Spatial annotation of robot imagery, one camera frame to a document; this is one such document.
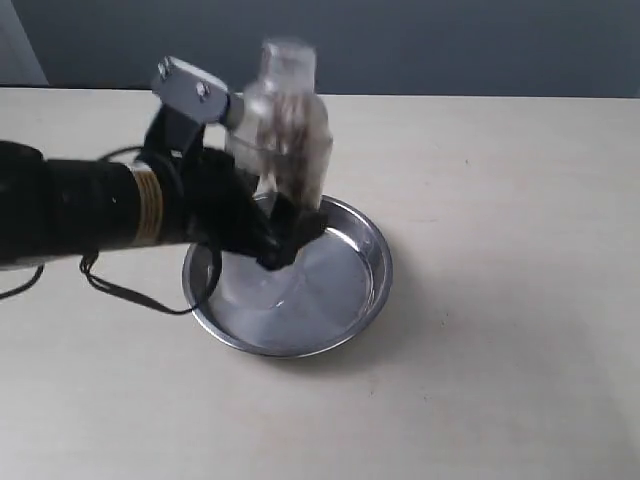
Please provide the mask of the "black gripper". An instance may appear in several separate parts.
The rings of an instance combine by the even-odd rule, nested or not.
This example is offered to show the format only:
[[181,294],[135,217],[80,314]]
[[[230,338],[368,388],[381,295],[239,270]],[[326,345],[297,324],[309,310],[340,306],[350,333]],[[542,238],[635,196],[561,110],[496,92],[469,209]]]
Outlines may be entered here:
[[326,213],[281,193],[252,199],[234,158],[204,145],[205,127],[161,108],[144,138],[142,162],[162,194],[161,243],[204,243],[257,258],[269,271],[291,266],[328,226]]

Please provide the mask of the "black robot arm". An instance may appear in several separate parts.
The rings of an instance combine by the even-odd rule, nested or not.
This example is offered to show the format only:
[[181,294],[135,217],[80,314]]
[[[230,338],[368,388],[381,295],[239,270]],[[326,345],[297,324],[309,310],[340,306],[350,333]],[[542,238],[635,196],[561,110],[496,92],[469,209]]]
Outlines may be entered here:
[[324,233],[326,215],[283,195],[265,212],[234,158],[204,146],[204,133],[162,107],[130,163],[45,158],[2,142],[2,267],[174,244],[252,257],[268,270],[292,264]]

